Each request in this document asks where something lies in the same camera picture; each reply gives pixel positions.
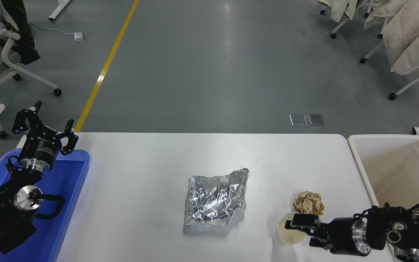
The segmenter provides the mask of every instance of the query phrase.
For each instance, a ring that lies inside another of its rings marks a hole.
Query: aluminum foil
[[[226,225],[234,212],[242,211],[248,174],[243,168],[227,176],[189,178],[185,225]]]

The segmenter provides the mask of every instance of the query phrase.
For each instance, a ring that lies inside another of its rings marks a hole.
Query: white paper cup
[[[274,237],[272,241],[276,245],[286,245],[286,244],[296,244],[301,242],[306,233],[302,231],[298,231],[296,229],[285,229],[284,226],[286,225],[287,220],[292,220],[295,213],[286,213],[284,214],[278,222],[278,226],[274,232]]]

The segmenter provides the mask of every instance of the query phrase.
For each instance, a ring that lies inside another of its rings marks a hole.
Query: blue tray
[[[0,185],[9,180],[9,173],[5,167],[7,158],[19,154],[20,149],[14,149],[0,158]],[[90,155],[83,150],[74,150],[67,156],[58,154],[54,168],[43,172],[43,179],[36,183],[36,186],[44,194],[63,196],[65,198],[63,210],[53,219],[35,219],[33,225],[37,231],[22,245],[6,255],[0,253],[0,262],[54,262],[56,260],[87,176],[89,162]],[[53,201],[43,201],[39,207],[40,214],[51,214],[56,204]]]

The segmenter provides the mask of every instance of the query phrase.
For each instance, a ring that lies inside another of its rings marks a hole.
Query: white storage box
[[[419,203],[419,136],[354,135],[347,139],[373,205]]]

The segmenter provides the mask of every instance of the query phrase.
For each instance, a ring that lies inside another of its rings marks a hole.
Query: gray floor
[[[7,131],[17,111],[42,100],[40,117],[62,129],[78,119],[132,0],[73,0],[54,22],[53,0],[26,0],[30,22],[85,41],[33,28],[42,58],[25,68],[56,82],[59,98],[23,78],[0,88]],[[321,5],[290,1],[140,0],[82,131],[410,134],[419,126],[419,83],[391,73],[380,26],[363,31],[364,10],[338,32]],[[326,126],[294,127],[292,113],[323,114]],[[0,156],[20,136],[0,140]]]

